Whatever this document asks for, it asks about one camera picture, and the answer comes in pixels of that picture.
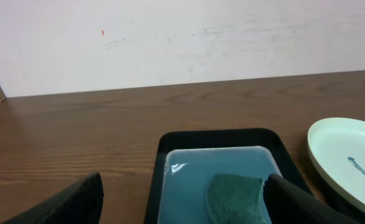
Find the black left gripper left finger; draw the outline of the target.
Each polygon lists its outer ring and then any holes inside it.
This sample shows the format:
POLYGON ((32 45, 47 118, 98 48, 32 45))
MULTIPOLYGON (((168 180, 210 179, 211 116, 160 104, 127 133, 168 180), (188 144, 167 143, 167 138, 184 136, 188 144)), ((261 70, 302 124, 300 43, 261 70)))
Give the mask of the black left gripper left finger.
POLYGON ((103 207, 103 184, 98 172, 7 220, 7 224, 98 224, 103 207))

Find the green yellow sponge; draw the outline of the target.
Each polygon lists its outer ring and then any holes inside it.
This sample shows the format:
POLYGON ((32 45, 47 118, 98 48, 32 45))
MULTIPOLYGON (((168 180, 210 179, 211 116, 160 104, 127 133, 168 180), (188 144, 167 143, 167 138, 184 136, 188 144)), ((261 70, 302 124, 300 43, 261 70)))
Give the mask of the green yellow sponge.
POLYGON ((258 224, 261 213, 262 178, 236 174, 214 175, 206 191, 206 207, 213 224, 258 224))

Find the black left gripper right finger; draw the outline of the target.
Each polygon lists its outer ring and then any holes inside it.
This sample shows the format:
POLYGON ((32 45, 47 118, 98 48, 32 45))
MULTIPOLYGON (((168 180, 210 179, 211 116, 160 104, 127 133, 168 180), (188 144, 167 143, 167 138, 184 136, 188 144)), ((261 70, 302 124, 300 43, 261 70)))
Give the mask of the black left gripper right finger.
POLYGON ((263 199, 273 224, 354 224, 357 221, 318 201, 277 174, 263 186, 263 199))

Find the light green plate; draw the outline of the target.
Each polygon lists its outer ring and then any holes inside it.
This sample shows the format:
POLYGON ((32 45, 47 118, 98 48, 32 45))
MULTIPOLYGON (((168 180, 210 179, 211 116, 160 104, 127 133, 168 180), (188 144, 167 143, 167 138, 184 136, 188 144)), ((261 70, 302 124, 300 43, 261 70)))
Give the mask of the light green plate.
POLYGON ((325 118, 307 134, 310 159, 326 183, 365 213, 365 121, 325 118))

